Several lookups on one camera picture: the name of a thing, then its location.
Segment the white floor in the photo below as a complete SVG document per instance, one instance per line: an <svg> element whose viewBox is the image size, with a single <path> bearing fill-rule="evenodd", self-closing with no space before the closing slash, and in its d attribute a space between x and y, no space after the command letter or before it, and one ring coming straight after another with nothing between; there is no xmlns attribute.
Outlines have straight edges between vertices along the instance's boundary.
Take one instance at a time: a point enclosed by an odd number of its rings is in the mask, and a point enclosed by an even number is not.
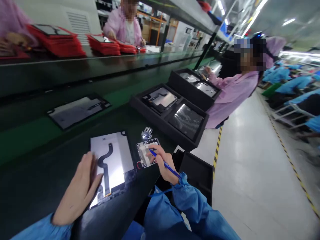
<svg viewBox="0 0 320 240"><path fill-rule="evenodd" d="M275 124L315 206L319 170L296 155L288 131ZM205 130L191 153L213 164L217 129ZM255 92L225 122L213 183L213 209L219 210L241 239L315 239L319 220Z"/></svg>

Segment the pink shirt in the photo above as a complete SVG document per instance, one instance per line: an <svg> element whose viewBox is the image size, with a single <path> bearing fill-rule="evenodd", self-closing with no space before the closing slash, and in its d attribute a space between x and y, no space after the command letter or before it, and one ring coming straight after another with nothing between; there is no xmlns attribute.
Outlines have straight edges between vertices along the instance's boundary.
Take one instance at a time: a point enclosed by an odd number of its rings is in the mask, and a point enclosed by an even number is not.
<svg viewBox="0 0 320 240"><path fill-rule="evenodd" d="M225 79L217 78L214 73L209 77L215 86L222 89L214 105L207 111L209 120L206 128L215 128L225 120L240 104L246 100L255 87L259 78L258 71L252 71L245 75L236 74Z"/></svg>
<svg viewBox="0 0 320 240"><path fill-rule="evenodd" d="M12 0L0 0L0 37L5 38L9 32L21 33L32 39L32 47L37 46L38 41L28 32L26 24L32 21Z"/></svg>
<svg viewBox="0 0 320 240"><path fill-rule="evenodd" d="M118 9L112 10L108 17L108 21L104 25L103 33L105 36L108 35L109 31L112 30L117 37L117 40L120 40L122 42L126 42L126 17L124 16L124 13L121 10L121 7ZM139 25L138 19L134 18L134 40L135 45L141 45L142 40L142 34L141 34L141 28Z"/></svg>

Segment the hazard tape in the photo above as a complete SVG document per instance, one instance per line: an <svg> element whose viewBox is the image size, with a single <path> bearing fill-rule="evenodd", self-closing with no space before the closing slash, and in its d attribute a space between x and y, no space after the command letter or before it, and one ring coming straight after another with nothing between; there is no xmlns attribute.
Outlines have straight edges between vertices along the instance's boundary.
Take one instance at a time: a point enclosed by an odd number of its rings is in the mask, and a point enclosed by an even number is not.
<svg viewBox="0 0 320 240"><path fill-rule="evenodd" d="M278 139L279 139L279 141L280 141L280 143L281 143L281 145L282 145L282 148L283 148L284 152L285 152L286 155L287 155L287 158L288 158L288 160L289 160L289 162L290 162L290 164L291 164L291 167L292 167L293 171L294 171L297 179L298 179L299 182L300 182L300 185L301 185L301 187L302 187L302 190L304 191L304 193L305 193L306 196L307 196L307 199L308 199L308 201L309 201L309 203L310 203L310 205L311 205L311 207L312 207L312 210L313 210L314 214L315 214L315 215L317 216L317 218L320 220L320 216L319 216L319 214L318 214L318 211L317 211L317 209L315 208L315 206L313 205L313 203L312 203L312 201L311 201L311 199L310 199L310 195L308 194L308 192L307 192L307 190L306 190L306 187L305 187L304 184L302 183L301 177L299 176L299 174L298 174L298 172L297 172L297 170L296 170L296 168L295 168L295 166L294 166L291 158L289 157L288 151L287 151L286 147L284 146L284 144L283 144L283 142L282 142L282 140L281 140L281 137L280 137L280 135L279 135L276 127L274 126L273 121L272 121L271 117L269 116L269 114L268 114L268 112L267 112L267 109L265 108L263 102L262 102L262 106L264 107L264 110L265 110L266 113L267 113L267 116L268 116L268 118L269 118L269 120L270 120L270 122L271 122L271 125L272 125L274 131L275 131L276 134L277 134L277 137L278 137Z"/></svg>
<svg viewBox="0 0 320 240"><path fill-rule="evenodd" d="M218 154L219 154L219 147L220 147L220 141L221 141L221 134L222 134L222 127L220 127L219 136L218 136L218 141L217 141L217 147L216 147L216 152L215 152L215 154L214 154L214 161L213 161L213 180L214 180L215 171L216 171L216 166L217 166L217 161L218 161Z"/></svg>

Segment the stack of red trays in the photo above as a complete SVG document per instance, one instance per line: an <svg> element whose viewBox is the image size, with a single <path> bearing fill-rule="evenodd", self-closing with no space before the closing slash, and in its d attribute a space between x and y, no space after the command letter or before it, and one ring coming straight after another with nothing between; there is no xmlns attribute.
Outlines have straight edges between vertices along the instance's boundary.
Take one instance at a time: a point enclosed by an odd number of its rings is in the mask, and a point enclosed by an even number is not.
<svg viewBox="0 0 320 240"><path fill-rule="evenodd" d="M102 34L87 34L90 47L103 55L121 55L117 41L104 37Z"/></svg>
<svg viewBox="0 0 320 240"><path fill-rule="evenodd" d="M27 27L46 49L58 57L86 55L75 33L54 25L33 24Z"/></svg>
<svg viewBox="0 0 320 240"><path fill-rule="evenodd" d="M134 46L129 43L121 42L118 41L120 45L120 52L122 53L133 53L133 54L138 54L138 53L145 53L146 48L141 47L141 46Z"/></svg>

